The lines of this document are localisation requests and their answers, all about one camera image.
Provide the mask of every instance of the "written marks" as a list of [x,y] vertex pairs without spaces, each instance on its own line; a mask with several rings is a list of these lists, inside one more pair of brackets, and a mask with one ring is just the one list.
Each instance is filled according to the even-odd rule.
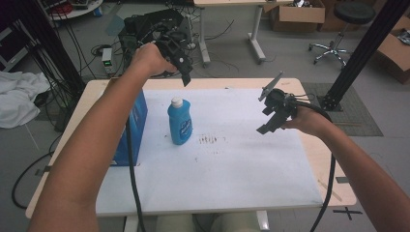
[[218,139],[211,134],[201,134],[198,141],[200,144],[209,144],[218,142]]

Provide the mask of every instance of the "desk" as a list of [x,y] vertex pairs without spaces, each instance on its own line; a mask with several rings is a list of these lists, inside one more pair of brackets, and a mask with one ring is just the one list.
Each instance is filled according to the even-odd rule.
[[[247,88],[260,88],[262,86],[265,86],[267,83],[271,81],[271,78],[255,78],[255,79],[237,79],[237,78],[225,78],[225,79],[193,79],[190,85],[185,88],[188,90],[195,90],[195,89],[224,89],[226,87],[229,88],[236,88],[236,89],[247,89]],[[52,160],[50,161],[50,164],[53,164],[56,157],[58,154],[61,152],[61,149],[63,148],[64,144],[67,142],[68,138],[70,135],[73,133],[73,130],[75,127],[78,125],[80,120],[83,118],[83,116],[86,114],[86,112],[90,109],[92,104],[95,102],[95,100],[98,98],[98,96],[101,94],[101,92],[104,90],[107,84],[107,80],[94,80],[91,81],[88,85],[86,90],[84,91],[84,94],[80,100],[80,102],[77,105],[77,108],[74,111],[73,117],[70,120],[66,131],[64,132],[59,145],[56,148],[56,152],[54,156],[52,157]],[[294,78],[283,78],[277,85],[279,89],[282,89],[285,92],[288,93],[294,93],[295,95],[302,95],[304,93],[304,90],[302,88],[301,83],[299,80],[294,79]],[[163,79],[163,80],[149,80],[144,86],[144,90],[171,90],[171,89],[183,89],[183,84],[180,79]],[[312,137],[310,135],[303,134],[301,132],[298,132],[298,135],[300,136],[302,140],[303,147],[306,151],[307,154],[307,160],[308,163],[311,166],[312,172],[315,176],[315,179],[317,181],[317,185],[320,191],[320,194],[322,196],[322,199],[324,199],[324,196],[326,194],[326,188],[327,188],[327,179],[329,175],[329,166],[330,166],[330,152],[327,149],[327,147],[317,138]],[[126,176],[118,176],[118,180],[121,180],[121,178],[127,178],[129,179],[129,174],[127,171],[124,172]],[[337,166],[336,169],[336,177],[344,176],[343,172]],[[26,211],[26,216],[29,218],[32,216],[34,208],[36,206],[38,197],[43,189],[44,181],[47,177],[47,173],[44,174],[42,177],[41,182],[39,183],[39,186],[29,204],[29,207]],[[334,186],[334,195],[333,198],[331,199],[330,205],[331,206],[336,206],[336,205],[353,205],[356,203],[356,197],[350,188],[349,185],[346,184],[338,184],[335,182]],[[115,209],[111,212],[106,211],[105,209],[99,208],[97,209],[98,215],[99,216],[129,216],[129,215],[135,215],[136,209],[133,206],[133,202],[130,205],[130,208],[128,210],[122,210],[116,211]],[[267,207],[247,207],[247,208],[237,208],[235,209],[197,209],[195,210],[189,210],[188,212],[190,213],[209,213],[209,212],[226,212],[226,211],[243,211],[246,209],[247,211],[251,210],[269,210],[269,209],[279,209],[280,207],[272,207],[272,208],[267,208]],[[169,211],[164,211],[162,209],[154,209],[149,212],[143,211],[144,214],[146,215],[155,215],[155,214],[165,214],[165,213],[182,213],[181,210],[176,210],[175,212],[169,212]]]
[[[289,0],[277,0],[275,2],[289,2]],[[205,7],[218,7],[218,6],[234,6],[234,5],[250,5],[257,6],[255,10],[255,18],[253,22],[253,29],[251,33],[248,33],[250,44],[253,50],[256,52],[258,58],[258,64],[261,64],[266,60],[266,56],[260,48],[259,42],[256,39],[257,31],[259,29],[259,21],[262,15],[263,5],[269,4],[266,0],[194,0],[193,3],[200,9],[200,32],[199,32],[199,48],[201,49],[202,62],[204,66],[207,66],[211,59],[209,57],[208,48],[205,44]]]

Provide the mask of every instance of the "gray floor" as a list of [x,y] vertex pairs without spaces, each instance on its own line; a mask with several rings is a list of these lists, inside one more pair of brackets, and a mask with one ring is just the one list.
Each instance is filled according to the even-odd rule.
[[[115,37],[107,36],[104,31],[121,6],[111,4],[108,7],[112,9],[103,17],[93,17],[87,14],[70,20],[87,61],[92,59],[89,51],[93,46],[112,44],[115,40]],[[213,60],[208,68],[202,67],[197,52],[191,55],[194,63],[194,71],[191,72],[193,78],[273,77],[279,71],[285,71],[285,76],[297,77],[303,82],[333,83],[337,79],[340,69],[336,59],[325,58],[313,65],[314,56],[319,54],[319,51],[308,51],[309,43],[327,44],[336,33],[278,33],[270,29],[266,19],[260,23],[258,40],[270,62],[257,65],[247,41],[247,32],[250,32],[252,27],[253,11],[253,7],[207,9],[207,36],[217,35],[227,27],[228,22],[232,19],[235,21],[226,34],[207,42]],[[193,26],[198,32],[197,21]],[[354,49],[366,29],[365,26],[359,31],[347,33],[341,46]],[[65,27],[60,27],[59,32],[73,62],[79,68],[78,56]],[[104,77],[101,62],[96,60],[90,67],[98,77]],[[30,57],[26,57],[15,67],[14,71],[38,73],[40,70]],[[92,78],[88,70],[84,70],[82,74],[84,79]],[[408,168],[410,163],[410,143],[408,142],[410,86],[401,85],[371,61],[360,73],[353,86],[384,134],[382,137],[353,137],[353,139],[375,158],[407,193],[410,193],[410,168]],[[13,204],[11,198],[13,184],[18,175],[33,160],[48,152],[49,145],[58,135],[59,133],[54,131],[53,126],[47,121],[33,120],[11,130],[0,129],[2,183],[0,231],[26,230],[29,219],[25,217],[23,210]],[[41,179],[36,175],[36,171],[44,168],[46,162],[47,160],[35,165],[21,181],[16,191],[17,200],[21,204],[27,205],[30,201]],[[366,214],[353,214],[352,219],[349,219],[347,214],[333,212],[333,210],[343,209],[330,207],[317,231],[374,231]],[[363,212],[359,203],[349,206],[348,209]],[[270,211],[268,215],[271,231],[308,231],[318,212],[318,209]],[[207,216],[198,218],[203,223],[203,227],[209,227]],[[147,217],[146,223],[149,229],[154,228],[155,217]],[[105,217],[100,219],[100,224],[102,231],[121,231],[123,219]]]

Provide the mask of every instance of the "blue box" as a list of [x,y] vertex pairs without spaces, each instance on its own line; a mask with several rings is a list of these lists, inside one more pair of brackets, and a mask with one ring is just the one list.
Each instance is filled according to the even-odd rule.
[[[141,146],[142,134],[144,132],[145,120],[147,118],[147,103],[145,101],[144,92],[141,92],[136,98],[133,108],[130,113],[130,126],[132,137],[132,161],[136,166],[138,159],[139,147]],[[129,153],[127,145],[127,132],[124,127],[123,134],[121,135],[120,142],[112,159],[111,166],[128,166],[129,165]]]

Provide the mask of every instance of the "white cloth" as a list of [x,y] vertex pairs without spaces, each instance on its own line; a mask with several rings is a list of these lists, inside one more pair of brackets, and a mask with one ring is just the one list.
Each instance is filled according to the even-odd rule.
[[34,119],[36,96],[49,89],[43,73],[0,72],[0,128],[14,128]]

